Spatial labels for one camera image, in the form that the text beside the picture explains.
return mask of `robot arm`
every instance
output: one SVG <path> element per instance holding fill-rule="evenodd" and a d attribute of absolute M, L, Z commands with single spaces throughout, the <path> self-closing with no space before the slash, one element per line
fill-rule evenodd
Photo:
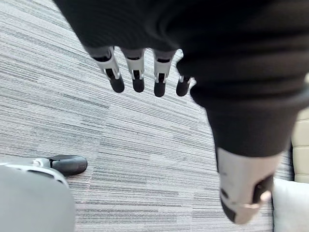
<path fill-rule="evenodd" d="M 177 94 L 186 94 L 190 77 L 196 79 L 191 96 L 206 109 L 212 128 L 223 209 L 234 223 L 247 223 L 269 197 L 279 154 L 298 111 L 309 105 L 309 1 L 54 1 L 93 58 L 111 45 L 183 50 Z M 127 62 L 142 75 L 142 64 L 128 56 Z M 154 77 L 158 97 L 169 62 L 155 62 L 161 69 Z M 123 82 L 119 86 L 113 89 L 121 92 Z"/>

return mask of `black rubber tip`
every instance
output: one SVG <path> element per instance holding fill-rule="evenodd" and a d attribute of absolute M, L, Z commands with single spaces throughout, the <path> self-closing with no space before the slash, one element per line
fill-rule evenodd
<path fill-rule="evenodd" d="M 144 78 L 132 80 L 133 88 L 136 92 L 141 93 L 145 89 Z"/>
<path fill-rule="evenodd" d="M 178 80 L 178 84 L 177 84 L 177 87 L 176 87 L 176 93 L 179 97 L 183 97 L 184 95 L 187 94 L 188 92 L 188 89 L 189 89 L 189 83 L 186 82 L 186 81 L 183 81 L 183 82 L 180 82 Z"/>
<path fill-rule="evenodd" d="M 159 82 L 154 84 L 154 94 L 156 97 L 162 97 L 165 94 L 165 83 Z"/>
<path fill-rule="evenodd" d="M 233 210 L 231 210 L 230 208 L 228 208 L 226 206 L 226 204 L 224 204 L 224 202 L 222 201 L 221 198 L 220 198 L 220 200 L 221 200 L 221 205 L 222 205 L 222 208 L 223 208 L 225 215 L 228 217 L 228 219 L 230 219 L 232 222 L 235 223 L 236 213 Z"/>
<path fill-rule="evenodd" d="M 125 90 L 125 84 L 121 75 L 119 79 L 111 79 L 110 83 L 116 93 L 122 93 Z"/>
<path fill-rule="evenodd" d="M 87 169 L 88 162 L 82 156 L 53 156 L 48 158 L 51 168 L 56 169 L 65 176 L 77 175 Z"/>

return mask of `striped carpet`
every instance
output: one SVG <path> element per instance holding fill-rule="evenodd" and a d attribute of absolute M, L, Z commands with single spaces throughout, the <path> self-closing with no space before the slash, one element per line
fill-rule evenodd
<path fill-rule="evenodd" d="M 1 157 L 87 157 L 69 178 L 77 232 L 272 231 L 270 203 L 245 226 L 223 214 L 204 110 L 176 96 L 180 51 L 159 99 L 150 50 L 136 93 L 116 49 L 126 84 L 116 94 L 49 0 L 2 0 L 0 46 Z M 286 153 L 278 175 L 289 171 Z"/>

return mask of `floor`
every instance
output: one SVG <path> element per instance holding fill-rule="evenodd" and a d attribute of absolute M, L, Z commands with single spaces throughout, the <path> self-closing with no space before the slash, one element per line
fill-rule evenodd
<path fill-rule="evenodd" d="M 50 0 L 1 1 L 0 47 L 0 154 L 88 158 L 68 179 L 77 232 L 272 231 L 270 203 L 246 226 L 223 214 L 205 112 L 175 92 L 181 51 L 156 98 L 152 52 L 136 93 L 117 49 L 116 94 Z M 278 175 L 288 169 L 285 158 Z"/>

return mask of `black fabric sleeve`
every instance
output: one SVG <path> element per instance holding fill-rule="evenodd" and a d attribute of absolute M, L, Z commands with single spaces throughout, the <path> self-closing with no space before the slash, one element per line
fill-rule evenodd
<path fill-rule="evenodd" d="M 183 50 L 215 144 L 245 156 L 287 148 L 309 104 L 308 0 L 55 0 L 86 47 Z"/>

